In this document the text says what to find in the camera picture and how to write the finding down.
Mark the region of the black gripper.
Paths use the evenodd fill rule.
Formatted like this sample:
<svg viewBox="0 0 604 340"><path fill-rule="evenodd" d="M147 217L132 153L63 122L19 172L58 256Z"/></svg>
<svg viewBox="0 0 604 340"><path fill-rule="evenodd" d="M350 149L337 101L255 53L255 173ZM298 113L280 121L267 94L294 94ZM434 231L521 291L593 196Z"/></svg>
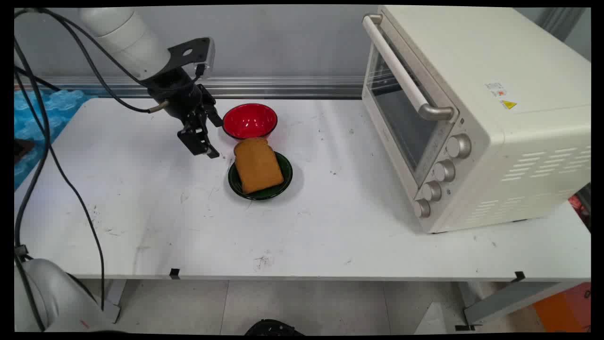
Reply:
<svg viewBox="0 0 604 340"><path fill-rule="evenodd" d="M170 70L142 80L142 85L157 103L168 101L164 110L183 122L177 137L188 151L214 159L220 153L210 142L207 120L218 128L223 127L224 121L218 114L214 97L203 84L196 84L204 73L205 70L196 70L190 78L185 70Z"/></svg>

